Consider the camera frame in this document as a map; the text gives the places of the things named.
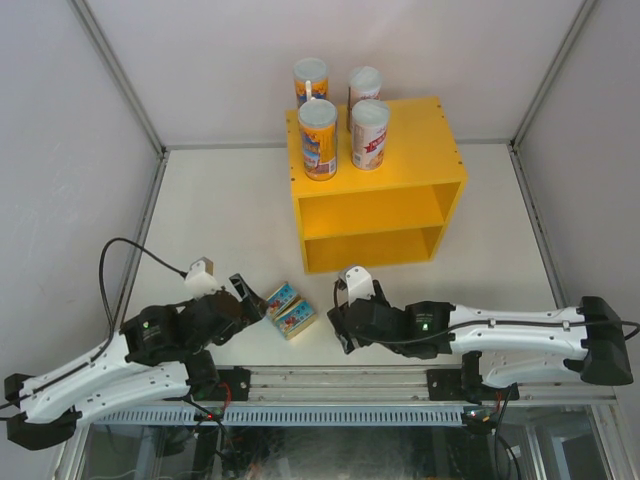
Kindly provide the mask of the yellow wooden shelf cabinet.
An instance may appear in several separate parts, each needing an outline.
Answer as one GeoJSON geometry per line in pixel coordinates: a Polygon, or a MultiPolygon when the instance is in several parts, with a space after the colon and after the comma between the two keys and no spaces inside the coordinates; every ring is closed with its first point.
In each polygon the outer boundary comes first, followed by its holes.
{"type": "Polygon", "coordinates": [[[459,148],[439,98],[387,104],[389,139],[373,171],[352,164],[346,108],[338,106],[337,173],[325,181],[305,174],[297,113],[286,113],[291,197],[308,273],[430,261],[439,248],[468,180],[459,148]]]}

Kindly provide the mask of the yellow can with white spoon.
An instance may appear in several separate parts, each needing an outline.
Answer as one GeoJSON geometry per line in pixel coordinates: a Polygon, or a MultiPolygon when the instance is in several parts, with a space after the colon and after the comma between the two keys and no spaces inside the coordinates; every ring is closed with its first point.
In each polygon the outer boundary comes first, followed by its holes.
{"type": "Polygon", "coordinates": [[[328,100],[311,99],[298,110],[304,170],[312,180],[326,181],[337,172],[337,121],[328,100]]]}

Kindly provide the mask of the white porridge can red label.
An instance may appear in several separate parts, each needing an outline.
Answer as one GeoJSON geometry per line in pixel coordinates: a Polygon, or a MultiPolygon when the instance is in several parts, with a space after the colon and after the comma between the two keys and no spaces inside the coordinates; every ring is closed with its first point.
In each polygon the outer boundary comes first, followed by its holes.
{"type": "Polygon", "coordinates": [[[374,67],[356,67],[349,74],[348,88],[350,108],[361,100],[378,100],[382,88],[382,75],[374,67]]]}

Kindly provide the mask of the orange can with spoon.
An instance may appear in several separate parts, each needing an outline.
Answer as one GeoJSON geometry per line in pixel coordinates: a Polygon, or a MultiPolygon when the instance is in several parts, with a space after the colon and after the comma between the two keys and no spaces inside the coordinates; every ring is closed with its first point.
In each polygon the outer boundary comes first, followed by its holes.
{"type": "Polygon", "coordinates": [[[308,98],[328,98],[329,71],[327,64],[315,57],[297,61],[293,66],[294,88],[297,107],[300,108],[308,98]]]}

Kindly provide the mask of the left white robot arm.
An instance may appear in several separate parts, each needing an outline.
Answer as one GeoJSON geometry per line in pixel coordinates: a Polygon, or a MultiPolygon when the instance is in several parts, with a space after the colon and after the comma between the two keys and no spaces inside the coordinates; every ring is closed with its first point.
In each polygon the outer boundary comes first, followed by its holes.
{"type": "Polygon", "coordinates": [[[10,442],[30,451],[69,440],[78,427],[149,401],[215,395],[220,377],[209,345],[222,346],[260,321],[268,304],[236,274],[220,288],[179,304],[153,305],[112,338],[40,376],[12,374],[6,400],[10,442]]]}

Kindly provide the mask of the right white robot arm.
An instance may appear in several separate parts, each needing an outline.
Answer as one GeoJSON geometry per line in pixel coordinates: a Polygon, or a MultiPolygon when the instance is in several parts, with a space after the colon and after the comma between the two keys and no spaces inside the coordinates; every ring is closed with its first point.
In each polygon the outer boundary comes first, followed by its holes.
{"type": "Polygon", "coordinates": [[[470,403],[522,383],[613,387],[633,382],[628,324],[597,296],[543,312],[479,310],[439,301],[397,308],[372,281],[360,297],[335,300],[328,318],[346,354],[380,345],[410,359],[460,356],[459,385],[470,403]]]}

